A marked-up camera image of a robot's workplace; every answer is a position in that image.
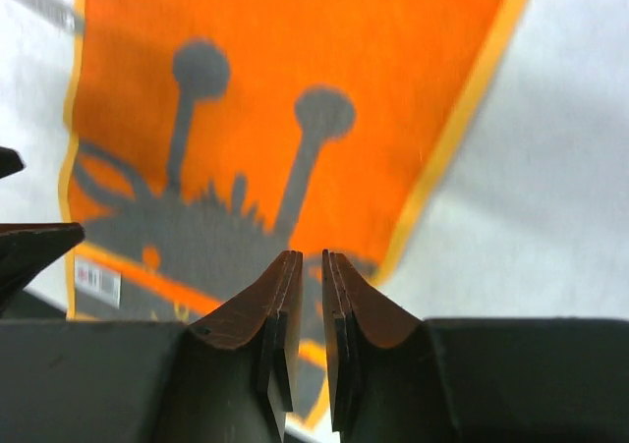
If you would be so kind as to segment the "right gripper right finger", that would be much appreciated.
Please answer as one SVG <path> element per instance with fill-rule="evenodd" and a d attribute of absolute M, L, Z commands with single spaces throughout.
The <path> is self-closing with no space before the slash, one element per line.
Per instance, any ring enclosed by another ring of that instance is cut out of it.
<path fill-rule="evenodd" d="M 628 324 L 419 319 L 322 255 L 332 429 L 344 442 L 624 442 Z"/>

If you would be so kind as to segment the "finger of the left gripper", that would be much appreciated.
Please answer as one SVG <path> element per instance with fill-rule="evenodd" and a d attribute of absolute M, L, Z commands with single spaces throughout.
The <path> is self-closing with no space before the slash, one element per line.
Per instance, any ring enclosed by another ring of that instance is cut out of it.
<path fill-rule="evenodd" d="M 41 271 L 85 239 L 76 222 L 1 225 L 1 314 Z"/>
<path fill-rule="evenodd" d="M 0 178 L 19 173 L 25 168 L 20 154 L 14 149 L 0 147 Z"/>

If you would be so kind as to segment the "grey orange-edged towel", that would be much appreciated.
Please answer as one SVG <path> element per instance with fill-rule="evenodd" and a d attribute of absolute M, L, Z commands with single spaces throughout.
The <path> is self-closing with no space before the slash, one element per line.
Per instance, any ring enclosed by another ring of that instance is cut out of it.
<path fill-rule="evenodd" d="M 75 0 L 70 316 L 190 322 L 298 250 L 289 421 L 326 434 L 321 254 L 395 270 L 526 2 Z"/>

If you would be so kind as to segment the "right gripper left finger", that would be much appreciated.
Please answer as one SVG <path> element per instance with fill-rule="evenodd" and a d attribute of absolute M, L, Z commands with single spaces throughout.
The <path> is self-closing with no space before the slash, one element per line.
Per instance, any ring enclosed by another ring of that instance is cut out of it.
<path fill-rule="evenodd" d="M 1 325 L 5 442 L 279 442 L 293 409 L 303 257 L 191 324 Z"/>

